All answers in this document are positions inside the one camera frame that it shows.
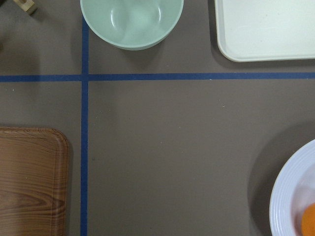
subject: wood grain tray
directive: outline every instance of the wood grain tray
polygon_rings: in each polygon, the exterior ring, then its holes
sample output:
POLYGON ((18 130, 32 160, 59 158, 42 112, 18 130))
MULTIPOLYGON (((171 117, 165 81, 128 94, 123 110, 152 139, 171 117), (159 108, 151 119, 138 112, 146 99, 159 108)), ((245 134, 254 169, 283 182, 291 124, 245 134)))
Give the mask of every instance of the wood grain tray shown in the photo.
POLYGON ((62 133, 0 127, 0 236, 64 236, 67 172, 62 133))

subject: white tray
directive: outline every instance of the white tray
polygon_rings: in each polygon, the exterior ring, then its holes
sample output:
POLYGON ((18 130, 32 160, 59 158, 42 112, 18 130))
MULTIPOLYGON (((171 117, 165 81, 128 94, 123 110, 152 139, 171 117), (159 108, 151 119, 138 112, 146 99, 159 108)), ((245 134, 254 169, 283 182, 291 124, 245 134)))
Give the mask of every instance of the white tray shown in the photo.
POLYGON ((315 0, 215 0, 218 45, 238 62, 315 59, 315 0))

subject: orange object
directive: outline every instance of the orange object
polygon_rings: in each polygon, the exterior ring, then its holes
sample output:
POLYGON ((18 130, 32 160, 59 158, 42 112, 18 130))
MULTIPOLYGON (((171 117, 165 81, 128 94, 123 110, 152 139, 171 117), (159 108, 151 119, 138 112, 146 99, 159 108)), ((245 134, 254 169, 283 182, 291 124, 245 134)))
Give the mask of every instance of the orange object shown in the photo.
POLYGON ((302 216, 302 235, 315 236, 315 203, 306 208, 302 216))

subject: orange ball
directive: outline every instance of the orange ball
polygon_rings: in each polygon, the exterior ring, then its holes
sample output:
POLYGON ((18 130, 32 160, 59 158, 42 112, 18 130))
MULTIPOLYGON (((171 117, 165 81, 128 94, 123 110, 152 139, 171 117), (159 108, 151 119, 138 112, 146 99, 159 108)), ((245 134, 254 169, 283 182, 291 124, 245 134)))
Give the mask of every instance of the orange ball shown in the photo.
POLYGON ((308 206, 304 211, 301 229, 303 236, 315 236, 315 203, 308 206))

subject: mint green bowl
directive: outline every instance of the mint green bowl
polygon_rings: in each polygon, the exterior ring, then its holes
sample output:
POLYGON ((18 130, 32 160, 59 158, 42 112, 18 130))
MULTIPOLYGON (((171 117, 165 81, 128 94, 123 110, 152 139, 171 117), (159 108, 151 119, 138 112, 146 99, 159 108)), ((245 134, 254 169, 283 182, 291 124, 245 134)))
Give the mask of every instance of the mint green bowl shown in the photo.
POLYGON ((183 5, 184 0, 81 0, 91 30, 126 50, 160 43, 177 24, 183 5))

